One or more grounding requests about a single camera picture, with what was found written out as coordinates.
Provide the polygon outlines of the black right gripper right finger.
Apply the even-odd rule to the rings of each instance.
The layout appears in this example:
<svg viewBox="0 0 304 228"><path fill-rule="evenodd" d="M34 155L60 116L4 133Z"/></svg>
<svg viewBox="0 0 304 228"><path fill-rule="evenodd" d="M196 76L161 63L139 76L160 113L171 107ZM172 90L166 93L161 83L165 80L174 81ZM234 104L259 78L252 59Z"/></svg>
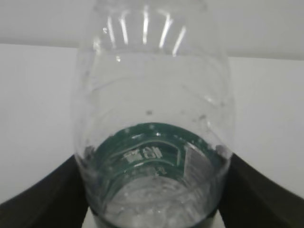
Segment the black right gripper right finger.
<svg viewBox="0 0 304 228"><path fill-rule="evenodd" d="M302 228L303 198L233 154L219 212L227 228Z"/></svg>

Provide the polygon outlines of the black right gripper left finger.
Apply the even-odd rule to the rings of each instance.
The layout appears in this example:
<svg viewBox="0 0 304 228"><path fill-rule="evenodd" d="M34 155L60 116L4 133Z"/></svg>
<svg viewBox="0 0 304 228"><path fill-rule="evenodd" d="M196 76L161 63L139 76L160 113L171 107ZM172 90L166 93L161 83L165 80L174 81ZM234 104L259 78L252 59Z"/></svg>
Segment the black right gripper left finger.
<svg viewBox="0 0 304 228"><path fill-rule="evenodd" d="M73 156L44 179L0 205L2 228L80 228L88 203Z"/></svg>

